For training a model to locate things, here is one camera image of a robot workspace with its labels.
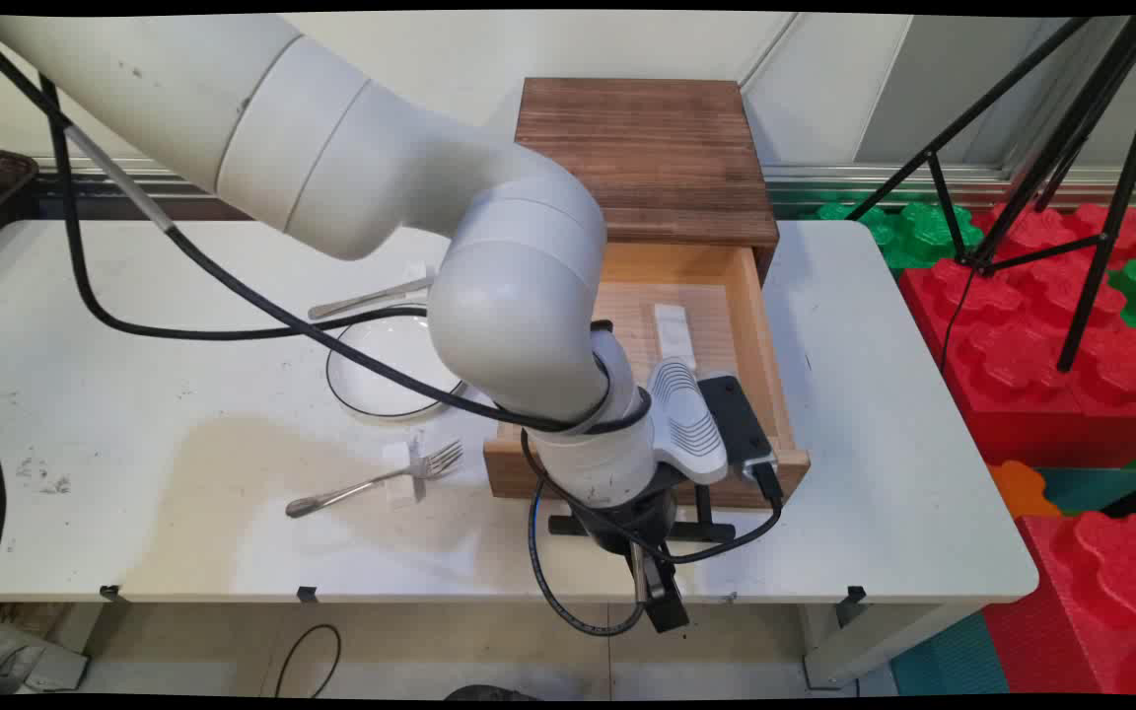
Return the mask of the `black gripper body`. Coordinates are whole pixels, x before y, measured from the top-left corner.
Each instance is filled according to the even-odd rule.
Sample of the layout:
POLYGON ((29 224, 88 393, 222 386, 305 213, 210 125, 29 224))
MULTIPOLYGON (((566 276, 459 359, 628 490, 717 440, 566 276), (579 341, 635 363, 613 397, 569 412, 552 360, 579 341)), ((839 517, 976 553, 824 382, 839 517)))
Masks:
POLYGON ((675 488, 680 482, 680 471, 654 471, 645 488, 626 502, 602 508, 578 507, 578 520, 607 551, 627 553, 630 536, 659 548, 675 525, 675 488))

